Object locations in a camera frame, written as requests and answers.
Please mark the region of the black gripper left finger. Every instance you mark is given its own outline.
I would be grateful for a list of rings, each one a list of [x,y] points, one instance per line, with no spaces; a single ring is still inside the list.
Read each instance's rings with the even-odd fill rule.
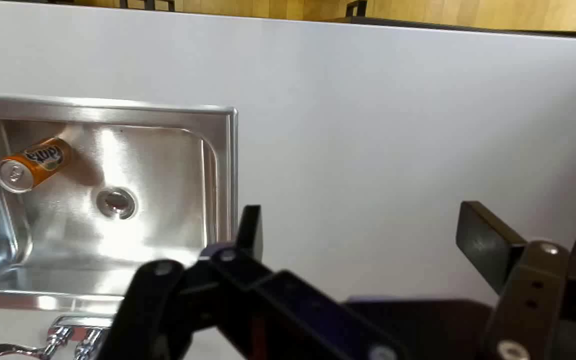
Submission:
[[[241,211],[236,237],[197,261],[141,264],[97,360],[183,360],[200,330],[218,330],[246,360],[408,360],[408,350],[360,314],[288,270],[259,261],[261,209]]]

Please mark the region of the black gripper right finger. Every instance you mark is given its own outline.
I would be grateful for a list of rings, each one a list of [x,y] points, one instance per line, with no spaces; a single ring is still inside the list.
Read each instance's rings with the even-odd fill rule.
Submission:
[[[481,201],[463,199],[455,245],[497,294],[479,360],[576,360],[576,242],[526,239]]]

